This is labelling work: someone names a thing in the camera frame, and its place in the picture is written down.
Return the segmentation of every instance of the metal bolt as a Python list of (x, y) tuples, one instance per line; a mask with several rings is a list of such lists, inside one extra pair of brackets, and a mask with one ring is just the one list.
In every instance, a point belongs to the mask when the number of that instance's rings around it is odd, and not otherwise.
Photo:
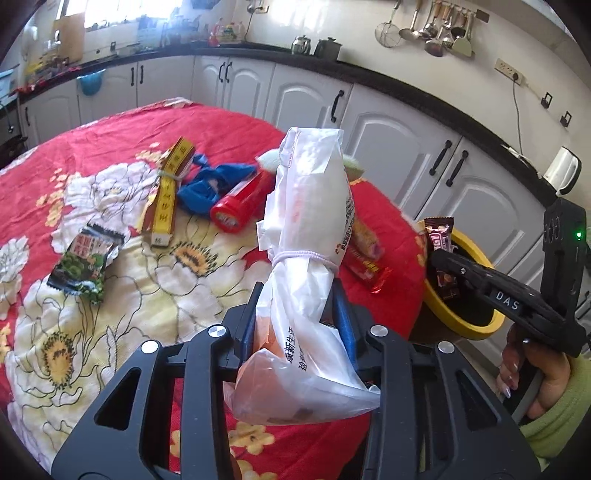
[(454, 351), (456, 351), (456, 347), (453, 346), (453, 343), (448, 342), (446, 340), (444, 340), (443, 342), (439, 342), (437, 348), (439, 348), (439, 351), (441, 353), (453, 353)]
[(142, 343), (143, 353), (154, 353), (156, 350), (158, 350), (158, 342), (148, 340), (147, 342)]
[(369, 329), (369, 332), (374, 337), (385, 337), (388, 334), (388, 329), (383, 325), (374, 325)]
[(221, 337), (226, 335), (226, 327), (224, 327), (224, 325), (214, 325), (213, 327), (210, 327), (207, 332), (209, 333), (210, 337)]

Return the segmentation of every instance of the yellow bucket rim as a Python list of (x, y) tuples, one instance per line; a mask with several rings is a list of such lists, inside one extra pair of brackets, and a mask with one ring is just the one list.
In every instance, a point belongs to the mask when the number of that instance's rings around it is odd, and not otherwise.
[[(456, 229), (452, 231), (452, 241), (457, 246), (463, 248), (468, 255), (480, 265), (493, 268), (491, 262), (482, 250), (480, 250), (470, 238), (460, 231)], [(490, 337), (503, 326), (503, 322), (505, 321), (505, 316), (501, 312), (494, 310), (491, 322), (488, 325), (481, 327), (468, 323), (443, 303), (443, 300), (435, 292), (435, 289), (427, 279), (425, 279), (425, 294), (423, 300), (435, 316), (437, 316), (437, 318), (439, 318), (449, 329), (469, 340), (484, 340)]]

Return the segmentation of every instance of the kettle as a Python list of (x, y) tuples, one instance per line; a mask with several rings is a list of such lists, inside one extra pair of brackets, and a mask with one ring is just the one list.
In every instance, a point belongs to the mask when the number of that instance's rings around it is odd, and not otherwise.
[(314, 57), (324, 60), (336, 60), (339, 57), (340, 48), (342, 45), (335, 42), (334, 38), (329, 37), (328, 40), (320, 40), (316, 45)]
[(569, 193), (581, 175), (583, 164), (568, 148), (562, 147), (544, 174), (558, 195)]
[(302, 37), (296, 37), (294, 42), (291, 44), (291, 52), (298, 53), (301, 55), (309, 55), (311, 50), (311, 40), (305, 35)]

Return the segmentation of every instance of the black snack wrapper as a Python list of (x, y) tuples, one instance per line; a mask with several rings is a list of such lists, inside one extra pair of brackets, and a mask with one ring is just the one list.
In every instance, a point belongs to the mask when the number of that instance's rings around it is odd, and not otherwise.
[(93, 304), (101, 303), (105, 268), (117, 257), (124, 242), (121, 233), (89, 223), (53, 267), (47, 284), (66, 294), (85, 297)]
[[(453, 252), (452, 230), (453, 217), (425, 218), (425, 230), (429, 238), (431, 251), (444, 249)], [(437, 270), (437, 293), (443, 300), (450, 300), (460, 296), (457, 279), (454, 275)]]

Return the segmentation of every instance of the green sleeve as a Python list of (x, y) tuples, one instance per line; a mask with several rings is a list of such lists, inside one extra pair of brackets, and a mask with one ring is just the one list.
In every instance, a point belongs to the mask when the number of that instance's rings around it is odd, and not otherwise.
[(562, 451), (591, 405), (591, 362), (582, 357), (569, 361), (571, 375), (564, 395), (539, 419), (521, 427), (542, 465)]

